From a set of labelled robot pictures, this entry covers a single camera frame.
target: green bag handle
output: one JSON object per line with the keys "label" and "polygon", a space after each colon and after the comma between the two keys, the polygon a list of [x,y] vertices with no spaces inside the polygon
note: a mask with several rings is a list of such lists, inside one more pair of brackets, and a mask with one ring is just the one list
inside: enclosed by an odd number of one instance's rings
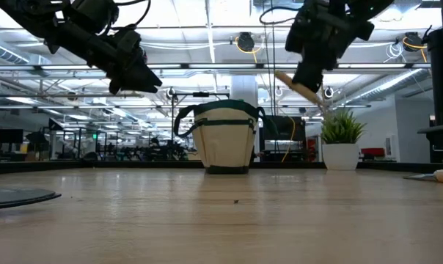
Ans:
{"label": "green bag handle", "polygon": [[202,120],[198,120],[194,125],[191,126],[191,128],[189,128],[189,130],[183,134],[179,134],[179,125],[180,125],[180,121],[187,117],[187,115],[192,112],[197,106],[193,105],[193,106],[187,106],[183,109],[181,109],[179,111],[179,114],[177,114],[177,117],[175,119],[175,126],[173,128],[173,132],[175,133],[176,136],[179,137],[187,137],[190,133],[192,133],[192,131],[196,128],[199,127],[199,125],[197,125],[199,122],[201,122]]}
{"label": "green bag handle", "polygon": [[266,117],[266,111],[264,111],[264,108],[257,107],[257,110],[261,113],[259,114],[260,119],[264,122],[264,126],[269,130],[273,135],[278,136],[279,131],[277,130],[277,126],[275,125],[272,120]]}

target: red object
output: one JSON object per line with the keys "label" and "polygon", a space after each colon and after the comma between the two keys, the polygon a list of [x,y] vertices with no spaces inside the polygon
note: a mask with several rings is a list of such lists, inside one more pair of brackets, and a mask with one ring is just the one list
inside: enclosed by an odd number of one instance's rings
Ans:
{"label": "red object", "polygon": [[370,154],[373,155],[375,157],[384,157],[384,148],[366,148],[366,149],[362,149],[362,154]]}

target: white column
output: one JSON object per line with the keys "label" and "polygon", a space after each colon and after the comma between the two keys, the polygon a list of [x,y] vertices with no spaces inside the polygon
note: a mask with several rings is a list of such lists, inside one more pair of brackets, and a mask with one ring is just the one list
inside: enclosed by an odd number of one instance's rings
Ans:
{"label": "white column", "polygon": [[[231,76],[230,99],[242,100],[257,107],[257,93],[256,76]],[[256,133],[254,152],[258,153],[259,151],[259,133]]]}

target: wooden stick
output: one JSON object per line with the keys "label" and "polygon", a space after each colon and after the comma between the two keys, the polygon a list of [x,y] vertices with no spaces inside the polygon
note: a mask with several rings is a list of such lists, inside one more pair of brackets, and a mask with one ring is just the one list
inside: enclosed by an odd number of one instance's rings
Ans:
{"label": "wooden stick", "polygon": [[323,102],[321,101],[321,99],[310,89],[306,88],[303,84],[294,84],[292,82],[292,78],[278,70],[275,71],[275,77],[277,77],[280,81],[287,85],[291,90],[299,93],[301,96],[306,98],[309,102],[318,105],[321,111],[323,110]]}

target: canvas bag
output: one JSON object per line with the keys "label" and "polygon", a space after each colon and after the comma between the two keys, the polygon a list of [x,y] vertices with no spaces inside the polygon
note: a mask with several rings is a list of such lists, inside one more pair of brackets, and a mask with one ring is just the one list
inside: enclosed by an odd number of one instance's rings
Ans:
{"label": "canvas bag", "polygon": [[[194,111],[194,125],[179,134],[180,121],[191,111]],[[175,119],[174,133],[179,137],[193,134],[207,173],[244,174],[249,171],[259,118],[264,127],[277,132],[262,107],[255,108],[240,100],[219,100],[181,109]]]}

